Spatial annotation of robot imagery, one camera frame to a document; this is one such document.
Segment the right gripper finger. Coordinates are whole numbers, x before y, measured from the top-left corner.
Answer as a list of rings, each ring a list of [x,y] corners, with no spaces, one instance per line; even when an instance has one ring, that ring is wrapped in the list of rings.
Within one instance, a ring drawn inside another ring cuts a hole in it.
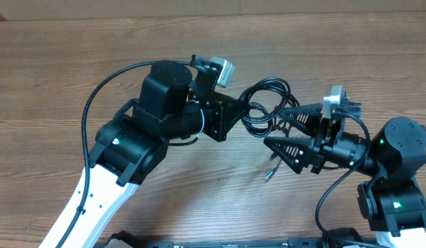
[[[278,117],[307,136],[313,136],[322,119],[322,103],[285,107]]]
[[[267,136],[263,143],[297,174],[309,165],[314,167],[315,173],[320,169],[320,155],[314,138]]]

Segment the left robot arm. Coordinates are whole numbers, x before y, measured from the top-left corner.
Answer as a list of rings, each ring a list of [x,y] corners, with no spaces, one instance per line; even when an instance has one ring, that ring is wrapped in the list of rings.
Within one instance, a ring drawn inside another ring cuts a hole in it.
[[[222,142],[248,107],[216,87],[227,87],[235,67],[227,60],[152,61],[141,94],[126,102],[83,150],[85,167],[43,247],[92,247],[119,208],[171,146],[201,134]]]

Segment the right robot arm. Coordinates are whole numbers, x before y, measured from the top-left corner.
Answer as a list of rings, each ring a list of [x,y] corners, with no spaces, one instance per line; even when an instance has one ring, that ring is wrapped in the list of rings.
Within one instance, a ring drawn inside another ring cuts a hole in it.
[[[424,126],[396,117],[371,137],[361,105],[353,102],[286,108],[280,117],[304,137],[266,137],[264,144],[295,173],[311,167],[319,174],[331,162],[370,177],[358,185],[357,201],[376,235],[364,238],[353,227],[323,229],[320,238],[300,238],[289,247],[426,247],[426,201],[415,178],[426,164]]]

